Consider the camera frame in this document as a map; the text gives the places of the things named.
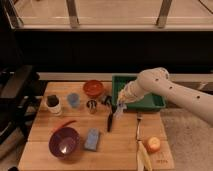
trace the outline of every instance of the blue cup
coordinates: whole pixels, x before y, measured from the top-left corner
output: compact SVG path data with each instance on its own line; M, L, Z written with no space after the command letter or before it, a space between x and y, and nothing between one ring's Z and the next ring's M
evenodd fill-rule
M79 95L77 93L69 94L67 100L72 108L77 108L80 104Z

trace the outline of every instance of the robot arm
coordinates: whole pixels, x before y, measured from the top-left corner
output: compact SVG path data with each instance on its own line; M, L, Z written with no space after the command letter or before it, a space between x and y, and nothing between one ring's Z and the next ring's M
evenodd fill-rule
M213 125L213 96L169 81L169 73L164 68L139 73L135 81L129 82L120 91L118 101L123 103L138 101L149 92L166 97Z

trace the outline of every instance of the blue sponge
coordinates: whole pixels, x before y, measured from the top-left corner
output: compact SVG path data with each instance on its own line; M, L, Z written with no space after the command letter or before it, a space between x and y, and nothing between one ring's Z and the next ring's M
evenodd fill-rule
M99 130L96 128L91 128L88 132L84 148L90 151L96 151L97 144L99 140Z

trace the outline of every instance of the chair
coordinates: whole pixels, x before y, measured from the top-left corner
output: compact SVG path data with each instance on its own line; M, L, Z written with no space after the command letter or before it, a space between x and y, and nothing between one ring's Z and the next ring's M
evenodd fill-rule
M22 66L14 74L7 69L0 72L0 144L18 127L24 137L28 137L25 123L33 120L35 113L25 114L31 103L37 103L33 84L38 78L29 65Z

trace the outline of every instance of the wooden cutting board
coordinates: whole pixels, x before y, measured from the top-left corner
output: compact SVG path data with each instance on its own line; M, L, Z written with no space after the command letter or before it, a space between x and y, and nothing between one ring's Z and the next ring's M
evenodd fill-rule
M88 97L83 93L82 86L83 82L48 84L18 166L20 171L137 170L136 113L127 112L121 118L114 119L112 130L108 133L109 109L99 103L97 113L89 114L85 107ZM104 86L111 91L111 83L104 83ZM72 109L66 101L66 96L71 92L80 94L81 104L78 109ZM49 113L44 105L45 97L53 93L60 97L63 105L63 113L59 117ZM59 160L49 152L48 141L53 127L63 119L77 120L69 127L78 131L81 141L69 158ZM97 152L83 150L89 128L97 128L101 132ZM150 136L157 136L162 142L161 150L150 155L154 170L172 170L174 162L159 113L143 114L141 137L145 140Z

